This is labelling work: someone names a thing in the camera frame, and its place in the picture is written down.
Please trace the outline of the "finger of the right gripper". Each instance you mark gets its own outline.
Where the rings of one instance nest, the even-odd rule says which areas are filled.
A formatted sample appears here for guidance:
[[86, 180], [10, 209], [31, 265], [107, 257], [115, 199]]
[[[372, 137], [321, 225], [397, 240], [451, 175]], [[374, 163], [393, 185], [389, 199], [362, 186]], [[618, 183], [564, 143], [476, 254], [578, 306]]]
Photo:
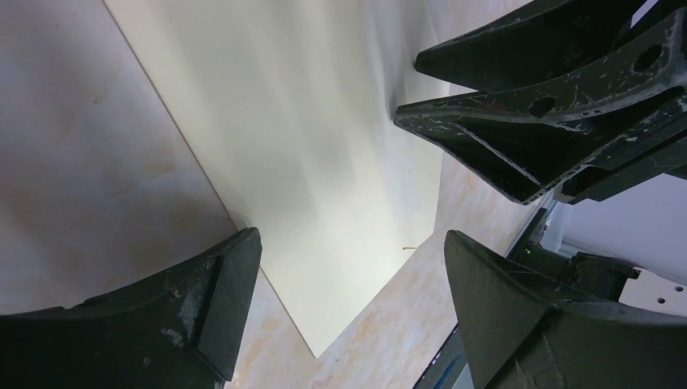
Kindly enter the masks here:
[[568, 74], [402, 105], [394, 124], [524, 205], [549, 191], [601, 202], [662, 173], [683, 178], [686, 10], [632, 18], [616, 48]]
[[423, 75], [499, 92], [565, 75], [609, 54], [640, 1], [531, 1], [416, 56]]

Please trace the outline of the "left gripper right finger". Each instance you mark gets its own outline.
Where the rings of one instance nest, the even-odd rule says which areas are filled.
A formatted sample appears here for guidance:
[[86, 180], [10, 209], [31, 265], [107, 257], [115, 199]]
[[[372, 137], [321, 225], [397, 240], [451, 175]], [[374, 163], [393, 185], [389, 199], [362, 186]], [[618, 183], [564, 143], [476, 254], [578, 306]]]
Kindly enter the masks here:
[[485, 388], [683, 388], [686, 319], [609, 301], [537, 272], [546, 311]]

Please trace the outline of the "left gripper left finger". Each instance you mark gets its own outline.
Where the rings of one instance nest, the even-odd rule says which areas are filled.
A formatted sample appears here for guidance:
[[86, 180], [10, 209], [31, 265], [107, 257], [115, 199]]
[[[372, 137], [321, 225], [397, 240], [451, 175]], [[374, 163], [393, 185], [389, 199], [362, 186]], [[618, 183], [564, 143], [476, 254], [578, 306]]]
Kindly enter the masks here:
[[70, 309], [1, 318], [4, 388], [221, 388], [262, 256], [243, 229], [191, 259]]

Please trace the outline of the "yellow envelope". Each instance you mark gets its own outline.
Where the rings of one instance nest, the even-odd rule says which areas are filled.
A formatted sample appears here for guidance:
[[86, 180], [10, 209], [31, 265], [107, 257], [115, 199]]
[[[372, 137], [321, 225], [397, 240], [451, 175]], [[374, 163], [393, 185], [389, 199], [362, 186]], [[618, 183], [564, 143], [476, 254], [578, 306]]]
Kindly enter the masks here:
[[262, 270], [321, 356], [433, 232], [442, 154], [397, 128], [424, 1], [109, 1]]

